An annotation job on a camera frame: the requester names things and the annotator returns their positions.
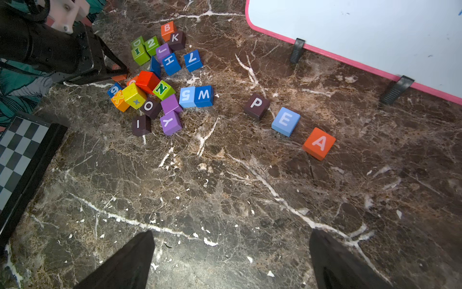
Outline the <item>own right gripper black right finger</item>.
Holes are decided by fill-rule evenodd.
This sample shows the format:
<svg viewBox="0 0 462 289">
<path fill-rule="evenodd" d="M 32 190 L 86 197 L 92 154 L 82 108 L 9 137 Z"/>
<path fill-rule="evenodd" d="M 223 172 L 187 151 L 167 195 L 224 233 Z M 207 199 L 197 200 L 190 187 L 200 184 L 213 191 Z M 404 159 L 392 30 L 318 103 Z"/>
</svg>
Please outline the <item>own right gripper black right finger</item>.
<svg viewBox="0 0 462 289">
<path fill-rule="evenodd" d="M 367 264 L 325 231 L 312 231 L 309 249 L 319 289 L 392 288 Z"/>
</svg>

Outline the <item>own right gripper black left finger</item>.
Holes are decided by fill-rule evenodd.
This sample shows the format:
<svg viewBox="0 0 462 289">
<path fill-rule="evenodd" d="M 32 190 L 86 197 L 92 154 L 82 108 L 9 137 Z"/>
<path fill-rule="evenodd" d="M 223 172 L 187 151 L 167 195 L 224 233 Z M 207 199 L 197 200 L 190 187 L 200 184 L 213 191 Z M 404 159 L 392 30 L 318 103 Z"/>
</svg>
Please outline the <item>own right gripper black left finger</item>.
<svg viewBox="0 0 462 289">
<path fill-rule="evenodd" d="M 145 289 L 155 250 L 152 231 L 141 232 L 76 286 L 76 289 Z"/>
</svg>

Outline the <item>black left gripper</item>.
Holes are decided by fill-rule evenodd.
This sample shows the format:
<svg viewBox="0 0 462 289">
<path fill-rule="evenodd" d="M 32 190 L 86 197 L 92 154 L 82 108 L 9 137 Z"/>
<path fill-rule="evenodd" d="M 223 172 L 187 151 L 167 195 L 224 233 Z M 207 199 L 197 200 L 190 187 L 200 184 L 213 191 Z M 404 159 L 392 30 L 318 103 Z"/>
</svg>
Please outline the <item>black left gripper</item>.
<svg viewBox="0 0 462 289">
<path fill-rule="evenodd" d="M 38 21 L 45 12 L 25 14 L 1 7 L 1 58 L 50 72 L 56 83 L 83 85 L 128 73 L 91 27 L 78 23 L 66 34 Z"/>
</svg>

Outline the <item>orange A block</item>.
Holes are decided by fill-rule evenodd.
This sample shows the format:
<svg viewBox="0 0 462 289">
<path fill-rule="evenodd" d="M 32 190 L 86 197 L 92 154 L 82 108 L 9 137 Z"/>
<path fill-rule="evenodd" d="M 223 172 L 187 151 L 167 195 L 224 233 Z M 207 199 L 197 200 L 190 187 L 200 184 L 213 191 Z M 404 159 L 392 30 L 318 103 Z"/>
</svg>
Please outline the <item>orange A block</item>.
<svg viewBox="0 0 462 289">
<path fill-rule="evenodd" d="M 335 141 L 335 137 L 319 128 L 314 128 L 310 136 L 304 142 L 302 149 L 317 160 L 322 161 L 331 150 Z"/>
</svg>

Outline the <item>light blue E block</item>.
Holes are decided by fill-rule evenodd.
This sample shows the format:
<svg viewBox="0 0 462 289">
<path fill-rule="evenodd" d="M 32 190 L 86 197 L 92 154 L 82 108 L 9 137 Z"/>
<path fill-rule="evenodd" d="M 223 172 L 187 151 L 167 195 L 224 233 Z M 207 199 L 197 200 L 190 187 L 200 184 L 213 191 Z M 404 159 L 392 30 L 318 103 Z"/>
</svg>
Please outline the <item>light blue E block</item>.
<svg viewBox="0 0 462 289">
<path fill-rule="evenodd" d="M 286 137 L 290 137 L 300 118 L 298 113 L 282 107 L 273 120 L 271 128 Z"/>
</svg>

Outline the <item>dark purple P block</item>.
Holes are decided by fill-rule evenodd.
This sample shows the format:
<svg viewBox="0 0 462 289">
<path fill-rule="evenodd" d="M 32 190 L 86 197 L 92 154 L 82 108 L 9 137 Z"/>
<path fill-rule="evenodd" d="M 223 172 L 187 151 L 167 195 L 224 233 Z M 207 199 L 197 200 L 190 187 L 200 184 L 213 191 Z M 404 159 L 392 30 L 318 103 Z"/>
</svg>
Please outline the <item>dark purple P block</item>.
<svg viewBox="0 0 462 289">
<path fill-rule="evenodd" d="M 244 106 L 244 112 L 256 120 L 261 120 L 270 107 L 270 101 L 254 93 Z"/>
</svg>

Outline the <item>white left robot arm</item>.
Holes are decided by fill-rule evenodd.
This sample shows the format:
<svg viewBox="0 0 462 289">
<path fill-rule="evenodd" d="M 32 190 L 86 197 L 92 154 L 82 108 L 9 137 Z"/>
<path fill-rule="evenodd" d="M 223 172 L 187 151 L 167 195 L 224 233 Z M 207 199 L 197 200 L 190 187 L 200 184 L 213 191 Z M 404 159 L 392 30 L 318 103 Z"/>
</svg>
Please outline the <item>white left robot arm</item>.
<svg viewBox="0 0 462 289">
<path fill-rule="evenodd" d="M 1 256 L 61 145 L 67 127 L 33 115 L 56 83 L 126 76 L 97 36 L 89 1 L 1 2 Z"/>
</svg>

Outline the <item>pink framed PEAR whiteboard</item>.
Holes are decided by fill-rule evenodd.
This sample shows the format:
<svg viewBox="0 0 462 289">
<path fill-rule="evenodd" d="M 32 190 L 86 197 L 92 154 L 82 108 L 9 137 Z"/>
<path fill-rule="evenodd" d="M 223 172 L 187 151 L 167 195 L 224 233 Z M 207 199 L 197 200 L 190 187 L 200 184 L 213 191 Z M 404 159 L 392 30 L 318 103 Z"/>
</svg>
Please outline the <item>pink framed PEAR whiteboard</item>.
<svg viewBox="0 0 462 289">
<path fill-rule="evenodd" d="M 460 1 L 247 1 L 249 26 L 460 104 Z"/>
</svg>

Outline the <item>blue 6 block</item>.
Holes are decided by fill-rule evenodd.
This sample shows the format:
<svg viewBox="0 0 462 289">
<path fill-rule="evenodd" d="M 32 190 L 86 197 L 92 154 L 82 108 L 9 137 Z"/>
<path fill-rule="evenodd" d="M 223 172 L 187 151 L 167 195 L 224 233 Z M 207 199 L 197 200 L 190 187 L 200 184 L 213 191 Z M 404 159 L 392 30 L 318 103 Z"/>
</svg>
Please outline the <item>blue 6 block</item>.
<svg viewBox="0 0 462 289">
<path fill-rule="evenodd" d="M 107 94 L 109 95 L 110 98 L 113 98 L 119 91 L 122 91 L 123 88 L 120 84 L 114 83 L 109 90 L 107 91 Z"/>
</svg>

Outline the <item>black white checkerboard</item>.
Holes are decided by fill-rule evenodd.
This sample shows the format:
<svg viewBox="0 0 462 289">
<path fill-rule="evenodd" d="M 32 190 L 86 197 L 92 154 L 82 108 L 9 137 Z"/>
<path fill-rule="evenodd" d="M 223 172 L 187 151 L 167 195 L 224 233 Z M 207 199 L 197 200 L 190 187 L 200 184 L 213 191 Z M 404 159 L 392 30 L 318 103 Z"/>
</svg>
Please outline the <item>black white checkerboard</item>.
<svg viewBox="0 0 462 289">
<path fill-rule="evenodd" d="M 1 136 L 1 252 L 60 147 L 67 126 L 16 113 Z"/>
</svg>

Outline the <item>orange block near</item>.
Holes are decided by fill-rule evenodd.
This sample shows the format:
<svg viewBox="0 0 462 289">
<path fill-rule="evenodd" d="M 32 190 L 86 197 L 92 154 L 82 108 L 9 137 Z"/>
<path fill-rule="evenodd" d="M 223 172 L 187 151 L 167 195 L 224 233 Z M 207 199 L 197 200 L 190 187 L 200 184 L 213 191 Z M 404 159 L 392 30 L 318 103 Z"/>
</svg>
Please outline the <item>orange block near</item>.
<svg viewBox="0 0 462 289">
<path fill-rule="evenodd" d="M 121 112 L 125 112 L 129 107 L 130 105 L 125 102 L 125 99 L 124 99 L 124 96 L 123 96 L 123 92 L 121 90 L 119 90 L 112 98 L 111 98 L 111 102 L 114 104 L 114 106 L 120 110 Z"/>
</svg>

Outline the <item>yellow block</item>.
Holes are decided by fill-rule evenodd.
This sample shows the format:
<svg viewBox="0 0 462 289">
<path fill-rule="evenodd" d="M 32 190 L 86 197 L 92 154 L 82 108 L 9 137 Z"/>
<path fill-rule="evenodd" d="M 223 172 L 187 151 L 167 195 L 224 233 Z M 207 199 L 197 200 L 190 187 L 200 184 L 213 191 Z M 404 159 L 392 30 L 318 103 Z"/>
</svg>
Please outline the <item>yellow block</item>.
<svg viewBox="0 0 462 289">
<path fill-rule="evenodd" d="M 131 83 L 122 90 L 125 102 L 134 109 L 139 109 L 146 102 L 146 93 L 136 83 Z"/>
</svg>

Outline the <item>green 2 block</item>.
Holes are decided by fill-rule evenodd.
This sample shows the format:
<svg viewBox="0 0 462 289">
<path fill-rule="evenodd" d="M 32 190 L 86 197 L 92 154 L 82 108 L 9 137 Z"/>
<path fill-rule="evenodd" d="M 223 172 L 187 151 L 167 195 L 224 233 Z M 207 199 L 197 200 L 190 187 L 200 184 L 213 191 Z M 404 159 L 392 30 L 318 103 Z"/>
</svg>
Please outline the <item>green 2 block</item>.
<svg viewBox="0 0 462 289">
<path fill-rule="evenodd" d="M 160 46 L 159 40 L 156 36 L 151 37 L 150 39 L 144 42 L 144 47 L 147 53 L 153 57 L 156 55 L 156 49 Z"/>
</svg>

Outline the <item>red block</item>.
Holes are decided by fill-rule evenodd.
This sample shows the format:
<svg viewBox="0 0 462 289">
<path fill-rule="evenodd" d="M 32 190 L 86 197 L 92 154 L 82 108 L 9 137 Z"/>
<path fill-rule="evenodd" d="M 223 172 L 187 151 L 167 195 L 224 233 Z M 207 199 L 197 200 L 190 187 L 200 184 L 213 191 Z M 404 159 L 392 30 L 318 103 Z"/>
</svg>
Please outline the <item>red block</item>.
<svg viewBox="0 0 462 289">
<path fill-rule="evenodd" d="M 160 81 L 161 80 L 153 72 L 141 71 L 138 74 L 135 84 L 145 93 L 152 95 Z"/>
</svg>

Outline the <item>purple J block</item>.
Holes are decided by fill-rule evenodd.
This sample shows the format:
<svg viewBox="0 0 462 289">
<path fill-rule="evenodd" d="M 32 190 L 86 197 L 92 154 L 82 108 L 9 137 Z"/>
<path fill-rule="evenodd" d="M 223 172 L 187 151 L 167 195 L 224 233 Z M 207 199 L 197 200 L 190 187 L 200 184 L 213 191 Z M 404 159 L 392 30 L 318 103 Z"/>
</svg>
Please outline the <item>purple J block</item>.
<svg viewBox="0 0 462 289">
<path fill-rule="evenodd" d="M 167 58 L 172 53 L 172 50 L 169 47 L 168 43 L 165 43 L 157 47 L 155 51 L 156 51 L 156 59 L 161 65 L 162 65 L 163 59 Z"/>
</svg>

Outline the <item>orange block far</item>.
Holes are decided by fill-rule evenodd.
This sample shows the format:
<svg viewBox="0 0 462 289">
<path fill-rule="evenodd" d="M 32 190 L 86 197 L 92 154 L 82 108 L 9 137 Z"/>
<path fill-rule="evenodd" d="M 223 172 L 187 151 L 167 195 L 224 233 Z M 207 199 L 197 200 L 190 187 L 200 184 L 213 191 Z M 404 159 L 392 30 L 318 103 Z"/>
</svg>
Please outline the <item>orange block far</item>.
<svg viewBox="0 0 462 289">
<path fill-rule="evenodd" d="M 177 27 L 173 21 L 170 21 L 161 26 L 161 37 L 165 42 L 169 42 L 171 39 L 171 35 L 177 32 Z"/>
</svg>

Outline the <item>dark purple O block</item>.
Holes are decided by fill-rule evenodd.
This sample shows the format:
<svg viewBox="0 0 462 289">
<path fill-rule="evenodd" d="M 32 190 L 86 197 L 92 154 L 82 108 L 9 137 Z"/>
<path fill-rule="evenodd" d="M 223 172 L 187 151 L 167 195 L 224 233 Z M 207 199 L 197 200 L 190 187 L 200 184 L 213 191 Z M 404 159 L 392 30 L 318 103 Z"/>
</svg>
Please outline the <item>dark purple O block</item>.
<svg viewBox="0 0 462 289">
<path fill-rule="evenodd" d="M 162 105 L 157 100 L 148 97 L 146 102 L 141 106 L 140 111 L 150 119 L 156 119 L 162 112 Z"/>
</svg>

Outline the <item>dark purple I block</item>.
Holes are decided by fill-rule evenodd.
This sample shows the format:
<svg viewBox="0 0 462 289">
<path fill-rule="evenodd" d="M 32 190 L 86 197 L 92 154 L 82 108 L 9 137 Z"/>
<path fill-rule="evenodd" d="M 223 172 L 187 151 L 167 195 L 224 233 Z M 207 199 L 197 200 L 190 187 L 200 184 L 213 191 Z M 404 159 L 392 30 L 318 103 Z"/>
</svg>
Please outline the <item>dark purple I block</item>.
<svg viewBox="0 0 462 289">
<path fill-rule="evenodd" d="M 151 133 L 151 119 L 147 115 L 137 116 L 132 120 L 132 133 L 141 137 Z"/>
</svg>

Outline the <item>green N block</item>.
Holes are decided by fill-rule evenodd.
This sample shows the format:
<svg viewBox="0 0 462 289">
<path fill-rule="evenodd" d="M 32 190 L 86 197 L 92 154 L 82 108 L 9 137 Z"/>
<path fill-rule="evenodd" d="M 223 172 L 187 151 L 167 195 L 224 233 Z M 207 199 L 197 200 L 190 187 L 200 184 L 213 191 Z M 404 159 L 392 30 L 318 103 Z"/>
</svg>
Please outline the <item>green N block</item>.
<svg viewBox="0 0 462 289">
<path fill-rule="evenodd" d="M 174 95 L 176 91 L 172 88 L 171 85 L 167 84 L 165 81 L 160 81 L 157 86 L 154 88 L 152 93 L 157 96 L 161 101 L 166 98 Z"/>
</svg>

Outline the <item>blue H block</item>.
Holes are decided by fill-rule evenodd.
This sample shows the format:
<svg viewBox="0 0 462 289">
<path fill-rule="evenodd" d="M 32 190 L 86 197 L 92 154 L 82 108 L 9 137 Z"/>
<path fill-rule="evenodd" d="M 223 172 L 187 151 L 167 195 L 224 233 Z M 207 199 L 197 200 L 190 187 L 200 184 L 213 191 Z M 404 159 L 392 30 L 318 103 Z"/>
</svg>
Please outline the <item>blue H block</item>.
<svg viewBox="0 0 462 289">
<path fill-rule="evenodd" d="M 162 64 L 168 76 L 172 76 L 181 70 L 181 65 L 175 55 L 171 53 L 162 60 Z"/>
</svg>

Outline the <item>dark purple K block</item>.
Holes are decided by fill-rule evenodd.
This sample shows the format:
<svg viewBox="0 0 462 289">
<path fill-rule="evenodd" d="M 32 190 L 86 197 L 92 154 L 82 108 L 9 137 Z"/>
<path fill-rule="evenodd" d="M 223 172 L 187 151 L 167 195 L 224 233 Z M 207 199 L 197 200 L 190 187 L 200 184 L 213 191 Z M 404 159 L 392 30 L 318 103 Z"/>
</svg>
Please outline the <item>dark purple K block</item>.
<svg viewBox="0 0 462 289">
<path fill-rule="evenodd" d="M 172 51 L 180 51 L 185 49 L 186 35 L 183 31 L 177 31 L 171 34 L 168 45 Z"/>
</svg>

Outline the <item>purple Y block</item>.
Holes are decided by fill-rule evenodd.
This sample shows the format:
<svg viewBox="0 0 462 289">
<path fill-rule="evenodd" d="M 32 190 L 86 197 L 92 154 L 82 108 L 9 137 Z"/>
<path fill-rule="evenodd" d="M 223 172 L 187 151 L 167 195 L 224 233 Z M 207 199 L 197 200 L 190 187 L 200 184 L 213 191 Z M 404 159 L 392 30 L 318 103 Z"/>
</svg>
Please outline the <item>purple Y block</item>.
<svg viewBox="0 0 462 289">
<path fill-rule="evenodd" d="M 177 112 L 169 112 L 160 118 L 161 127 L 166 136 L 171 136 L 182 129 L 180 117 Z"/>
</svg>

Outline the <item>blue 7 block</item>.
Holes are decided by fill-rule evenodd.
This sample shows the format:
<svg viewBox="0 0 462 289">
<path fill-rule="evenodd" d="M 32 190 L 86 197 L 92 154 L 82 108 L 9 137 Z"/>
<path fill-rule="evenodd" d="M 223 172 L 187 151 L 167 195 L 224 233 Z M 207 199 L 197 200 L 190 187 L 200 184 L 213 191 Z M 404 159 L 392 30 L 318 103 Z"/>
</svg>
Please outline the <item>blue 7 block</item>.
<svg viewBox="0 0 462 289">
<path fill-rule="evenodd" d="M 203 67 L 202 60 L 198 50 L 194 50 L 184 55 L 185 66 L 189 72 L 196 71 Z"/>
</svg>

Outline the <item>light blue 5 block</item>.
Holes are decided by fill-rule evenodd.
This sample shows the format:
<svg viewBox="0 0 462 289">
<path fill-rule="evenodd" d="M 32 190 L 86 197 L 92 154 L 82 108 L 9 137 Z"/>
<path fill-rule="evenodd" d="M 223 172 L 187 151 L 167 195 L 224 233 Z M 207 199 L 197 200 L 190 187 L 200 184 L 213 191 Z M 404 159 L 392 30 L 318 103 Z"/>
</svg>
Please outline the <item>light blue 5 block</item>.
<svg viewBox="0 0 462 289">
<path fill-rule="evenodd" d="M 196 107 L 196 104 L 194 102 L 195 91 L 195 87 L 181 88 L 179 94 L 179 104 L 182 108 Z"/>
</svg>

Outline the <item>blue W block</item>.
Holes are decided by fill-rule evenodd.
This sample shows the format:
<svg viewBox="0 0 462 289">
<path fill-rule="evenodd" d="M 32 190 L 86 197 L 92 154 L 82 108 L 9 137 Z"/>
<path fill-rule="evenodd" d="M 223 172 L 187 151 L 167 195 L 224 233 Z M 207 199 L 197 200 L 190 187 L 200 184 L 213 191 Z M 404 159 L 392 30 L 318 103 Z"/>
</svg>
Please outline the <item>blue W block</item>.
<svg viewBox="0 0 462 289">
<path fill-rule="evenodd" d="M 194 103 L 198 108 L 211 107 L 214 104 L 214 90 L 211 85 L 195 88 Z"/>
</svg>

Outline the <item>whiteboard black foot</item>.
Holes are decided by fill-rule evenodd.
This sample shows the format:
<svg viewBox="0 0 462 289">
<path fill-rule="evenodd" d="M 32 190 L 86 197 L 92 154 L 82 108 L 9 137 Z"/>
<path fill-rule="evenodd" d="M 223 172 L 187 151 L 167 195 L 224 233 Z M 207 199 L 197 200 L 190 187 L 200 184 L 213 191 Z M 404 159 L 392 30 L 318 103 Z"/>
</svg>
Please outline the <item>whiteboard black foot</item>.
<svg viewBox="0 0 462 289">
<path fill-rule="evenodd" d="M 403 75 L 380 97 L 379 104 L 392 105 L 414 82 L 414 79 Z"/>
<path fill-rule="evenodd" d="M 304 53 L 304 44 L 305 44 L 305 41 L 303 39 L 297 38 L 295 40 L 295 43 L 292 48 L 292 53 L 290 56 L 290 62 L 292 64 L 297 64 L 300 61 Z"/>
</svg>

